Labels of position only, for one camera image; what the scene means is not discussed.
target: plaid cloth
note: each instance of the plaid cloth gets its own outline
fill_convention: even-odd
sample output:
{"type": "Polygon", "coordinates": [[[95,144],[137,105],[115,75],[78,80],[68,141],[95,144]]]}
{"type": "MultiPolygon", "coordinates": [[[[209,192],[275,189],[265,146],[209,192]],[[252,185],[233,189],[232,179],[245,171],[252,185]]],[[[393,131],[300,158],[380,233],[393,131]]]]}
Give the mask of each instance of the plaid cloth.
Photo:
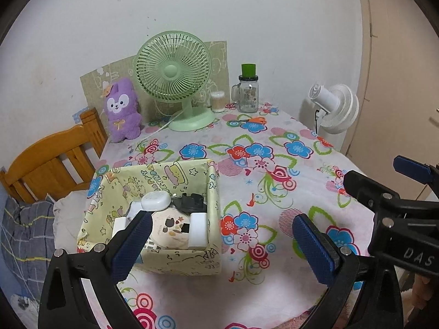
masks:
{"type": "Polygon", "coordinates": [[[55,250],[53,221],[51,202],[20,205],[11,197],[6,201],[1,230],[3,258],[23,293],[37,300],[55,250]]]}

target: fan base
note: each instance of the fan base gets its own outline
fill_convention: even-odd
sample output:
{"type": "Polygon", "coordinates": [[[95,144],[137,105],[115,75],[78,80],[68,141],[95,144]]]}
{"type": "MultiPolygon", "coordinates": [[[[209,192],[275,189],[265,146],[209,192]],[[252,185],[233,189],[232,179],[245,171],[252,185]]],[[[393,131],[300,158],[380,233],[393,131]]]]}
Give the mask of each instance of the fan base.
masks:
{"type": "Polygon", "coordinates": [[[194,131],[210,125],[215,119],[215,115],[210,109],[203,106],[192,107],[192,116],[185,117],[181,114],[169,124],[173,131],[194,131]]]}

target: green lid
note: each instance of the green lid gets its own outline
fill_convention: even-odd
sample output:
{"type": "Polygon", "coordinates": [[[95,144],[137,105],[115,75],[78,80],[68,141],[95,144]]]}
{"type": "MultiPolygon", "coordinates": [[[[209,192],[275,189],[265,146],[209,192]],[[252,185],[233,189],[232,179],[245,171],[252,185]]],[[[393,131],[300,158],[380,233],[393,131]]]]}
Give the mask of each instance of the green lid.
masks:
{"type": "Polygon", "coordinates": [[[241,64],[241,70],[244,78],[253,78],[256,76],[256,64],[241,64]]]}

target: fan grille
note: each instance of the fan grille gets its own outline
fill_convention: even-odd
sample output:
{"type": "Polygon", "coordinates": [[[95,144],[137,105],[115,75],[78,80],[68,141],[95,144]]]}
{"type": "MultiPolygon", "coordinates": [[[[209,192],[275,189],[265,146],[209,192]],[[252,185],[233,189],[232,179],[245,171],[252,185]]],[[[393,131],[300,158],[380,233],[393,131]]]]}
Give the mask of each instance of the fan grille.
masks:
{"type": "Polygon", "coordinates": [[[323,116],[320,126],[330,134],[337,134],[355,121],[359,111],[358,98],[343,84],[333,85],[328,90],[340,99],[340,105],[337,110],[323,116]]]}
{"type": "Polygon", "coordinates": [[[140,48],[134,67],[144,91],[157,100],[177,103],[204,87],[212,61],[199,38],[169,31],[152,37],[140,48]]]}

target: yellow box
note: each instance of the yellow box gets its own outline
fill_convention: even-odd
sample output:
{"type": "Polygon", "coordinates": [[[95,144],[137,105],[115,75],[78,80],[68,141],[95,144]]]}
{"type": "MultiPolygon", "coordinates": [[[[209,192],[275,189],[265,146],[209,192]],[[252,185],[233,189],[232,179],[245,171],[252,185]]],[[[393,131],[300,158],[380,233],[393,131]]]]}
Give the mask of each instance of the yellow box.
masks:
{"type": "Polygon", "coordinates": [[[97,176],[91,185],[97,190],[78,234],[78,248],[89,251],[97,243],[108,243],[114,219],[124,216],[130,203],[140,200],[145,193],[155,190],[166,190],[177,196],[198,193],[207,199],[207,249],[144,248],[136,266],[145,271],[186,276],[220,273],[221,233],[217,177],[215,163],[209,159],[120,167],[112,169],[104,176],[97,176]]]}

